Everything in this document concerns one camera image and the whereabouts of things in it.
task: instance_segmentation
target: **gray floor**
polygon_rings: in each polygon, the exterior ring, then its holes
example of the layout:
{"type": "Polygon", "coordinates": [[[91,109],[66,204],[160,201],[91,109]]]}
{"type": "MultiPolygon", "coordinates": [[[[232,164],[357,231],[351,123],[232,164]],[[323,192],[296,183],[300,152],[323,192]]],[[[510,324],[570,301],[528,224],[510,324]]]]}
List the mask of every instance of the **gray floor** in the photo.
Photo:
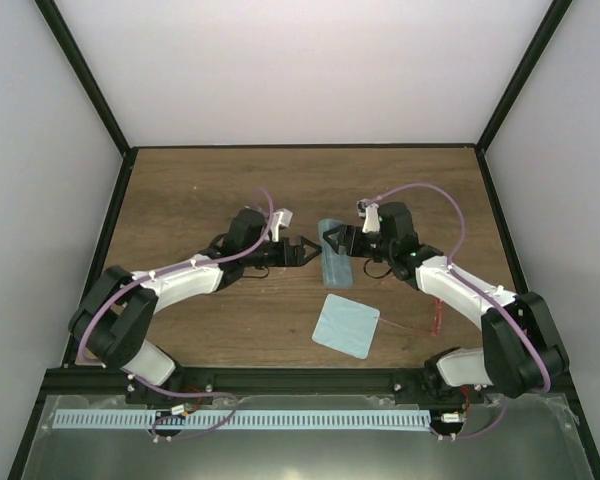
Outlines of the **gray floor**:
{"type": "MultiPolygon", "coordinates": [[[[496,413],[473,406],[466,428],[480,428],[496,413]]],[[[492,432],[453,444],[413,432],[227,431],[156,445],[143,430],[45,429],[24,478],[582,480],[591,475],[564,401],[530,395],[510,402],[492,432]]]]}

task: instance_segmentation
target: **light blue cloth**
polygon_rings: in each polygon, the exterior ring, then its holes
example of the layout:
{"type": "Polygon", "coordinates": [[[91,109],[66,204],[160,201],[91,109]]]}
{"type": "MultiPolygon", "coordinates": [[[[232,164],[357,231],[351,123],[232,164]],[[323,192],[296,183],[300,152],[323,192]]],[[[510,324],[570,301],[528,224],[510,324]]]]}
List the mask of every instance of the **light blue cloth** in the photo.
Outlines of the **light blue cloth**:
{"type": "Polygon", "coordinates": [[[365,359],[378,325],[380,310],[329,294],[313,331],[313,341],[365,359]]]}

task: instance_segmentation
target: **brown wood surface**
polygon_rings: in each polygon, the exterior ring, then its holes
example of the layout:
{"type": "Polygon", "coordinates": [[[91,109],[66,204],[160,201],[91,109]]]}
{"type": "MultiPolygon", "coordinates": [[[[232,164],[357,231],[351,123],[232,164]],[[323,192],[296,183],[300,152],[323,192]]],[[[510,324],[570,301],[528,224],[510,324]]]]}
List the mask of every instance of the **brown wood surface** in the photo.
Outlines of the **brown wood surface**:
{"type": "MultiPolygon", "coordinates": [[[[120,212],[107,265],[153,269],[182,261],[227,230],[263,186],[276,208],[293,213],[291,238],[318,240],[318,221],[357,224],[356,201],[404,183],[430,182],[453,195],[466,216],[463,268],[511,288],[511,276],[475,155],[471,149],[166,149],[142,150],[120,212]]],[[[413,213],[422,242],[449,252],[459,234],[452,207],[424,189],[395,196],[413,213]]],[[[373,273],[383,267],[370,265],[373,273]]],[[[242,279],[212,295],[158,313],[148,339],[182,364],[198,366],[420,366],[453,346],[480,345],[480,333],[450,308],[436,338],[378,323],[366,360],[311,339],[328,293],[380,310],[392,322],[430,329],[433,298],[394,278],[373,280],[353,261],[354,287],[328,290],[320,259],[303,268],[272,269],[265,280],[242,279]]]]}

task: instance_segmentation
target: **white wall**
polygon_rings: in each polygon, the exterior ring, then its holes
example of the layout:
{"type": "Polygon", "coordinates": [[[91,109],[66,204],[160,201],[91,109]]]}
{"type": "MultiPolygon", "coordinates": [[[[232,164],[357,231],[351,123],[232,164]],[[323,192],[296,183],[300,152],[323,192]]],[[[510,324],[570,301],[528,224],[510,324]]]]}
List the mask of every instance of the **white wall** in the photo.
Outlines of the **white wall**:
{"type": "Polygon", "coordinates": [[[487,156],[600,451],[600,0],[573,3],[487,156]]]}
{"type": "Polygon", "coordinates": [[[0,2],[0,480],[59,365],[119,164],[35,3],[0,2]]]}
{"type": "Polygon", "coordinates": [[[58,0],[132,145],[474,142],[549,0],[58,0]]]}

